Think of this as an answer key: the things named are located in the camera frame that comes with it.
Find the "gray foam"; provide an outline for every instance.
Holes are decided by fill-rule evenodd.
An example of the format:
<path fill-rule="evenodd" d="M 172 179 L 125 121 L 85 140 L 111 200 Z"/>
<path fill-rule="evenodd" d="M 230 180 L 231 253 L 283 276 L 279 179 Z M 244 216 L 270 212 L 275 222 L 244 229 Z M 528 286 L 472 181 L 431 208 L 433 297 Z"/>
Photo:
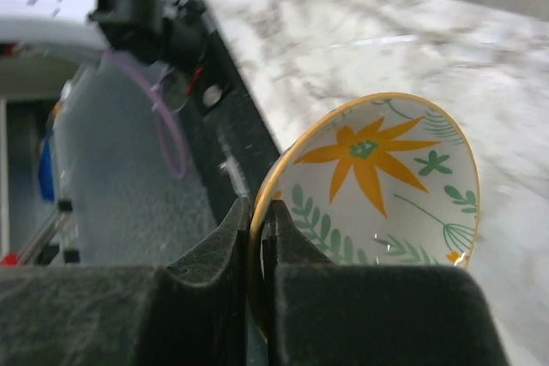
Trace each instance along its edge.
<path fill-rule="evenodd" d="M 84 264 L 166 264 L 215 228 L 194 165 L 172 177 L 150 102 L 113 63 L 82 76 L 55 130 Z"/>

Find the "white surface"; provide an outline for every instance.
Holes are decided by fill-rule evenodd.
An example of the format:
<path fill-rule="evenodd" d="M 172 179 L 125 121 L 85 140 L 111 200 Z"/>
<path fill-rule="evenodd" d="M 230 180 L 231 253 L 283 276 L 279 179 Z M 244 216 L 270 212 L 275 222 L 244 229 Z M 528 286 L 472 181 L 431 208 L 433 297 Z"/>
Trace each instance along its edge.
<path fill-rule="evenodd" d="M 103 51 L 103 33 L 87 18 L 96 5 L 97 0 L 0 0 L 0 39 Z"/>

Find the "blue object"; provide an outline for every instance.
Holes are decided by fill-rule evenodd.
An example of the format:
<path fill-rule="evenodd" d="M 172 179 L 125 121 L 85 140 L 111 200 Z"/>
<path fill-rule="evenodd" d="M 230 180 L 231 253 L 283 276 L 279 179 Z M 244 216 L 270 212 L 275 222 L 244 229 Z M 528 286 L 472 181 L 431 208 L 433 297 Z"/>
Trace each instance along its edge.
<path fill-rule="evenodd" d="M 50 151 L 50 134 L 45 135 L 44 149 L 40 158 L 40 166 L 38 169 L 38 180 L 40 183 L 40 193 L 45 201 L 54 202 L 55 193 L 53 190 L 53 171 L 51 169 L 51 151 Z"/>

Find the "green floral design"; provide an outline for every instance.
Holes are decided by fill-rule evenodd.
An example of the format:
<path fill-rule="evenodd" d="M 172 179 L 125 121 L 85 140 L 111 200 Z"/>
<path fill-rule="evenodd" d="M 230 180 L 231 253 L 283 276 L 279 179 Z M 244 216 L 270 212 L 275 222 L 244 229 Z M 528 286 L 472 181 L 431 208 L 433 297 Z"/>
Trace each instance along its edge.
<path fill-rule="evenodd" d="M 454 129 L 454 125 L 446 117 L 431 108 L 425 111 L 423 124 L 427 126 L 424 128 L 425 130 L 433 132 L 441 141 L 447 141 L 454 145 L 461 145 L 463 143 L 463 139 L 458 131 Z"/>
<path fill-rule="evenodd" d="M 413 119 L 412 117 L 396 109 L 392 100 L 393 99 L 381 99 L 375 100 L 372 103 L 374 105 L 386 105 L 398 116 L 404 117 L 408 120 Z M 432 108 L 429 108 L 428 111 L 424 111 L 424 113 L 425 119 L 422 123 L 425 125 L 425 130 L 433 132 L 434 135 L 441 141 L 447 141 L 453 145 L 461 145 L 463 143 L 462 136 L 457 132 L 457 130 L 454 129 L 454 126 L 446 119 L 446 117 Z"/>
<path fill-rule="evenodd" d="M 374 105 L 387 105 L 395 114 L 397 114 L 400 117 L 404 117 L 405 119 L 412 120 L 413 118 L 410 116 L 406 116 L 401 111 L 398 111 L 392 102 L 393 99 L 381 99 L 381 100 L 374 100 L 372 103 Z"/>
<path fill-rule="evenodd" d="M 446 246 L 448 246 L 449 250 L 458 250 L 463 253 L 471 249 L 474 236 L 473 228 L 464 225 L 458 225 L 457 223 L 444 223 L 441 219 L 427 212 L 423 207 L 416 205 L 412 201 L 405 199 L 400 195 L 395 195 L 395 197 L 416 207 L 421 212 L 436 220 L 440 225 L 442 225 L 444 242 L 446 243 Z"/>
<path fill-rule="evenodd" d="M 442 166 L 442 163 L 449 159 L 449 154 L 444 154 L 443 156 L 438 156 L 437 151 L 431 150 L 429 152 L 429 159 L 424 160 L 420 158 L 415 158 L 414 160 L 422 165 L 425 165 L 423 169 L 419 171 L 420 176 L 427 176 L 432 171 L 438 171 L 444 175 L 451 175 L 453 171 L 446 166 Z"/>
<path fill-rule="evenodd" d="M 327 213 L 321 218 L 320 209 L 314 207 L 312 197 L 304 201 L 303 189 L 298 184 L 293 186 L 292 201 L 292 212 L 299 216 L 293 221 L 295 226 L 313 241 L 321 252 L 326 254 L 330 251 L 329 258 L 334 263 L 352 264 L 356 258 L 356 262 L 368 264 L 364 250 L 356 249 L 355 253 L 353 240 L 349 236 L 345 236 L 341 244 L 341 232 L 332 228 L 332 219 Z M 318 223 L 320 223 L 320 231 L 317 231 Z"/>
<path fill-rule="evenodd" d="M 438 265 L 439 263 L 434 257 L 431 257 L 424 251 L 422 247 L 417 250 L 408 240 L 404 240 L 404 243 L 399 242 L 391 235 L 387 235 L 389 240 L 378 239 L 374 240 L 379 244 L 382 244 L 387 248 L 385 252 L 386 256 L 400 257 L 401 263 L 407 264 L 422 264 L 422 265 Z"/>
<path fill-rule="evenodd" d="M 465 196 L 462 196 L 460 191 L 454 186 L 444 186 L 446 195 L 454 199 L 456 205 L 466 206 L 462 209 L 464 213 L 477 213 L 477 198 L 471 190 L 465 192 Z"/>

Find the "orange flower pattern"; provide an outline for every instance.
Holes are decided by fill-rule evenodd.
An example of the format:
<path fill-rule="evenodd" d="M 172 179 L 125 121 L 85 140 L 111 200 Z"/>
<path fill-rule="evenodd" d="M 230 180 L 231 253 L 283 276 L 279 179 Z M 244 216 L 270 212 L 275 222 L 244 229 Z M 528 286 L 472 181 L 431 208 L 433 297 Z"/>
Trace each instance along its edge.
<path fill-rule="evenodd" d="M 465 255 L 464 253 L 459 254 L 455 250 L 452 250 L 452 253 L 446 255 L 446 258 L 454 263 L 454 266 L 469 260 L 469 256 Z"/>
<path fill-rule="evenodd" d="M 389 154 L 389 152 L 418 150 L 440 143 L 439 141 L 395 140 L 412 129 L 422 119 L 423 117 L 418 117 L 391 128 L 379 130 L 384 120 L 384 117 L 380 117 L 356 133 L 348 126 L 344 126 L 337 131 L 335 145 L 313 149 L 298 158 L 295 163 L 326 163 L 337 160 L 329 191 L 330 203 L 337 195 L 352 167 L 362 192 L 372 205 L 384 217 L 387 217 L 377 169 L 417 189 L 428 192 L 419 179 L 400 160 Z"/>

